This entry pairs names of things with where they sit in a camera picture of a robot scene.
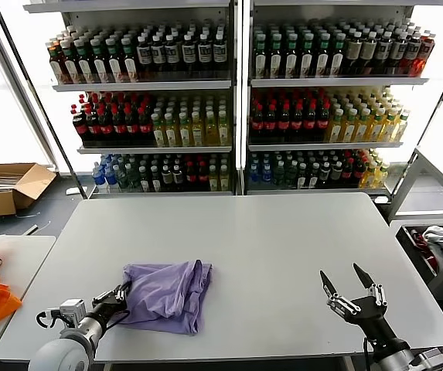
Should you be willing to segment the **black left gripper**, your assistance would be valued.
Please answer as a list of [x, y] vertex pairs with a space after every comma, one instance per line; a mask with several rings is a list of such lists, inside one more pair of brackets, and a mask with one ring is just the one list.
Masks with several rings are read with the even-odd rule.
[[130, 289], [131, 282], [126, 281], [114, 290], [105, 291], [93, 298], [91, 304], [94, 307], [90, 311], [90, 318], [97, 321], [102, 329], [109, 329], [108, 322], [116, 315], [118, 319], [111, 327], [124, 321], [129, 316], [126, 300]]

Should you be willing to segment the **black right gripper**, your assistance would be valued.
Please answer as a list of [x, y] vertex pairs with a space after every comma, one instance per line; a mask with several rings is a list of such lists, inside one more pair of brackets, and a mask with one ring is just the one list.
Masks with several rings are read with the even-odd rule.
[[324, 271], [320, 271], [322, 287], [328, 300], [327, 305], [336, 314], [345, 314], [344, 320], [358, 325], [374, 351], [401, 351], [409, 349], [406, 341], [399, 339], [384, 318], [387, 309], [387, 300], [382, 284], [377, 284], [372, 277], [358, 264], [353, 264], [361, 284], [368, 295], [363, 298], [349, 299], [340, 295], [332, 285]]

